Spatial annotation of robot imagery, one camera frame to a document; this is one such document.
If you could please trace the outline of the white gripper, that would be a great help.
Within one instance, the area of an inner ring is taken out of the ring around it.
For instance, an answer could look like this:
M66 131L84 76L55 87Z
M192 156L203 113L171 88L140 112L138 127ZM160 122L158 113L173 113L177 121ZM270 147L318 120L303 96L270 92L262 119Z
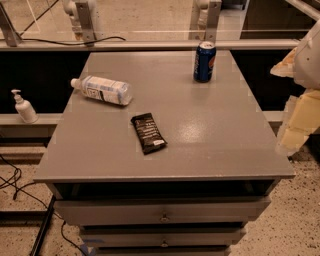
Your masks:
M299 97L290 96L277 133L276 152L292 156L320 127L320 20L270 73L279 77L294 76L307 90Z

